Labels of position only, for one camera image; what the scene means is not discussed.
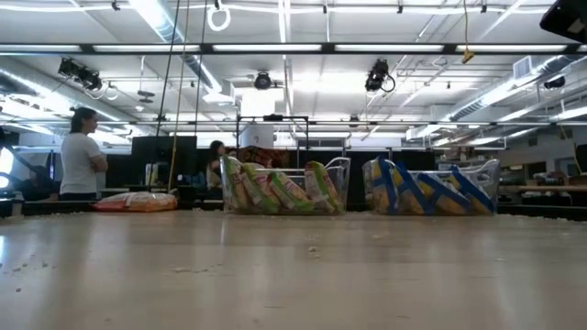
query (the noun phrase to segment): table surface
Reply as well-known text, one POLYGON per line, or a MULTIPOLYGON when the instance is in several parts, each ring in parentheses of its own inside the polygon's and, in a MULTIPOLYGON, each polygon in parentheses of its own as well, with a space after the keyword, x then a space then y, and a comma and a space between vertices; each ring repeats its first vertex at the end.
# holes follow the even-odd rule
POLYGON ((584 329, 587 225, 71 214, 0 225, 3 329, 584 329))

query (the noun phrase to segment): white shirt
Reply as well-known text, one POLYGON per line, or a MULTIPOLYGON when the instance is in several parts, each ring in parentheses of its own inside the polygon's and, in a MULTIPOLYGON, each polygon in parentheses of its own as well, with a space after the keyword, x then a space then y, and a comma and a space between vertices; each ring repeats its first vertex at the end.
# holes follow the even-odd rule
POLYGON ((101 155, 100 147, 91 137, 83 133, 68 135, 61 144, 60 193, 96 193, 96 173, 90 159, 101 155))

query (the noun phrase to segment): plastic bag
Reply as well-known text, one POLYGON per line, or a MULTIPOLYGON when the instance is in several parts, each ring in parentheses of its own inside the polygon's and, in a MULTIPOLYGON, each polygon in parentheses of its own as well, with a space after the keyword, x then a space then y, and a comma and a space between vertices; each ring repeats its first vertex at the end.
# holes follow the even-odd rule
POLYGON ((267 183, 267 173, 257 171, 263 168, 259 164, 242 164, 241 179, 253 204, 266 213, 277 213, 279 211, 279 200, 273 194, 267 183))
POLYGON ((104 212, 157 212, 175 210, 177 200, 168 193, 125 192, 107 197, 93 207, 104 212))
POLYGON ((400 212, 412 215, 430 215, 434 209, 428 204, 424 194, 415 184, 412 174, 397 166, 392 169, 393 185, 397 189, 400 212))
POLYGON ((495 212, 495 204, 482 187, 463 175, 457 167, 452 168, 450 182, 471 203, 471 210, 476 214, 491 215, 495 212))
POLYGON ((338 192, 324 165, 317 161, 308 161, 305 164, 304 177, 306 192, 316 209, 329 213, 344 212, 344 205, 338 198, 338 192))
POLYGON ((390 164, 382 157, 378 157, 371 167, 373 209, 380 214, 395 215, 399 210, 397 189, 392 181, 390 164))
POLYGON ((240 165, 226 155, 222 156, 224 164, 223 171, 226 172, 226 181, 224 182, 224 194, 230 201, 230 207, 235 210, 249 210, 249 197, 245 189, 242 176, 240 175, 240 165))
POLYGON ((278 170, 269 174, 269 186, 281 204, 292 211, 307 212, 314 210, 314 205, 300 188, 283 172, 278 170))
POLYGON ((450 183, 445 183, 436 175, 419 173, 418 186, 426 201, 440 212, 449 215, 465 215, 471 209, 469 200, 457 192, 450 183))

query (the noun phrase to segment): woman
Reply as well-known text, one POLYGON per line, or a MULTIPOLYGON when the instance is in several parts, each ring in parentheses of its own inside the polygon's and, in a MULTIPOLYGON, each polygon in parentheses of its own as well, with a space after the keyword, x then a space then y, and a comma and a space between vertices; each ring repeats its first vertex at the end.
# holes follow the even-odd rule
POLYGON ((208 190, 222 190, 222 179, 220 174, 220 156, 224 155, 225 148, 222 141, 212 141, 210 143, 210 160, 205 169, 205 180, 208 184, 208 190))
POLYGON ((92 201, 96 198, 96 173, 108 170, 105 156, 88 137, 97 128, 98 118, 94 110, 85 107, 75 110, 72 130, 61 144, 62 201, 92 201))

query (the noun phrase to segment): hanging cord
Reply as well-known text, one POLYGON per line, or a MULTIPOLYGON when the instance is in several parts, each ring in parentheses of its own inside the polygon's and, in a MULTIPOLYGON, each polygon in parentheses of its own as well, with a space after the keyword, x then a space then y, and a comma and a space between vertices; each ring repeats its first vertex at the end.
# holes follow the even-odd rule
MULTIPOLYGON (((208 8, 208 0, 205 0, 205 8, 208 8)), ((204 19, 202 20, 202 38, 201 38, 201 42, 204 42, 204 36, 205 36, 205 21, 207 19, 207 11, 204 11, 203 15, 204 15, 204 19)), ((200 77, 202 76, 202 63, 204 62, 204 54, 200 55, 200 61, 198 62, 198 84, 196 85, 196 95, 195 95, 195 120, 194 120, 194 135, 196 136, 197 131, 198 131, 198 112, 200 110, 200 82, 202 81, 202 79, 200 79, 200 77)))
POLYGON ((465 9, 465 55, 462 63, 467 64, 475 54, 469 50, 469 10, 467 9, 467 0, 462 0, 462 6, 465 9))
POLYGON ((165 105, 165 93, 167 92, 167 82, 169 81, 169 70, 172 66, 173 46, 175 44, 175 34, 177 33, 177 20, 180 16, 180 2, 181 2, 181 0, 177 0, 177 9, 175 9, 175 21, 173 23, 172 44, 169 47, 169 56, 167 58, 167 69, 165 71, 165 80, 163 82, 163 95, 161 96, 161 107, 159 109, 159 116, 157 117, 157 131, 155 133, 155 143, 153 146, 153 153, 151 154, 151 157, 150 157, 149 182, 147 183, 147 187, 148 187, 149 192, 150 192, 151 182, 153 181, 153 167, 155 166, 155 156, 157 155, 157 142, 159 139, 159 132, 161 131, 161 121, 163 120, 163 105, 165 105))
MULTIPOLYGON (((187 6, 190 7, 191 0, 187 0, 187 6)), ((187 32, 188 27, 190 26, 190 10, 185 11, 185 31, 183 35, 185 36, 185 40, 187 40, 187 32)), ((182 59, 185 56, 185 42, 183 43, 183 51, 182 51, 182 59)), ((179 96, 177 98, 177 111, 175 112, 175 129, 173 131, 173 149, 172 149, 172 166, 169 168, 169 180, 167 182, 167 191, 172 189, 172 182, 173 182, 173 169, 175 168, 175 153, 177 152, 177 127, 179 126, 180 122, 180 107, 182 104, 182 90, 183 90, 183 71, 185 69, 184 60, 182 60, 182 73, 180 74, 180 90, 179 96)))

